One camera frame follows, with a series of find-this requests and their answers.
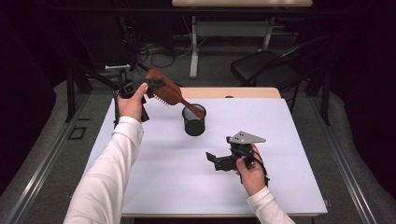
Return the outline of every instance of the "white sleeve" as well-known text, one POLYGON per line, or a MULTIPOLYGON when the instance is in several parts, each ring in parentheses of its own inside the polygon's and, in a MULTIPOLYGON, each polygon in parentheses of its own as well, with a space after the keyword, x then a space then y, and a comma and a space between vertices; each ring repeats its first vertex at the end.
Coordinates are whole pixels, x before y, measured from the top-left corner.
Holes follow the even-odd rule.
POLYGON ((261 224, 286 224, 294 223, 275 201, 267 187, 247 198, 247 203, 261 224))
POLYGON ((120 118, 106 148, 79 181, 64 223, 120 223, 124 192, 142 137, 139 121, 120 118))

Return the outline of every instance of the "black chair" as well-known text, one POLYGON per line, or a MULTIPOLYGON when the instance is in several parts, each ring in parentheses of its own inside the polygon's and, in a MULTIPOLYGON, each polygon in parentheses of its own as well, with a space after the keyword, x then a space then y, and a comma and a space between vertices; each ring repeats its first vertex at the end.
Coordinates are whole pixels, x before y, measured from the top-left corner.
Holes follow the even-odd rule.
POLYGON ((324 58, 328 42, 329 37, 324 35, 296 45, 280 56, 270 50, 253 53, 232 62, 231 72, 241 86, 275 87, 279 92, 294 88, 289 99, 292 113, 300 83, 323 71, 320 58, 324 58))

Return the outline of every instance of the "person's left hand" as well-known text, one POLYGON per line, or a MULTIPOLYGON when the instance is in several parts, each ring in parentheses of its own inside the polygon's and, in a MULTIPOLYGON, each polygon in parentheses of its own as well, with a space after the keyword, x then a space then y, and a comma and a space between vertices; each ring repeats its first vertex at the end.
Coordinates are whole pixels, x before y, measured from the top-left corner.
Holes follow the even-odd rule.
MULTIPOLYGON (((259 150, 254 144, 251 144, 251 147, 256 152, 254 153, 254 157, 259 160, 259 150)), ((248 196, 252 196, 265 187, 264 172, 262 171, 262 167, 256 161, 247 168, 244 160, 240 158, 236 161, 236 167, 238 168, 236 173, 242 176, 242 184, 244 185, 248 196)))
POLYGON ((136 92, 131 98, 122 99, 119 95, 117 96, 120 117, 127 116, 141 122, 140 117, 142 116, 142 97, 144 97, 144 94, 148 88, 148 84, 144 82, 139 88, 137 88, 136 92))

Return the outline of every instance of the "black cup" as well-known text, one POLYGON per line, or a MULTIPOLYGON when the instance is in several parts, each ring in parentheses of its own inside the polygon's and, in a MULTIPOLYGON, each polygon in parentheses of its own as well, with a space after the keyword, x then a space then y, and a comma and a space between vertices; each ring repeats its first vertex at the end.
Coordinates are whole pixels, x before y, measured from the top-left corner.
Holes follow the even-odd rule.
POLYGON ((192 104, 198 109, 204 112, 204 117, 200 119, 194 113, 192 113, 187 107, 183 108, 181 115, 184 119, 184 130, 188 135, 198 136, 201 135, 205 131, 205 116, 206 110, 203 106, 198 104, 192 104))

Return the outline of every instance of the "white tabletop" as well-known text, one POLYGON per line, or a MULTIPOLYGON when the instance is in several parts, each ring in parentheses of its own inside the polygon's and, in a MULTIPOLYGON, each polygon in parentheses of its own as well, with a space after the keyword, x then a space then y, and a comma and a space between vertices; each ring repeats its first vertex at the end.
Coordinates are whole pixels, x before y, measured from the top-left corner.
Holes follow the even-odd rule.
POLYGON ((173 0, 174 7, 311 7, 311 0, 173 0))
MULTIPOLYGON (((205 132, 184 132, 183 105, 149 99, 150 120, 133 166, 122 213, 134 217, 249 217, 247 194, 234 172, 215 171, 210 152, 229 156, 226 136, 239 131, 266 139, 257 144, 271 180, 270 191, 292 216, 327 213, 318 184, 284 99, 190 99, 207 111, 205 132)), ((88 169, 113 131, 114 104, 89 158, 88 169)))

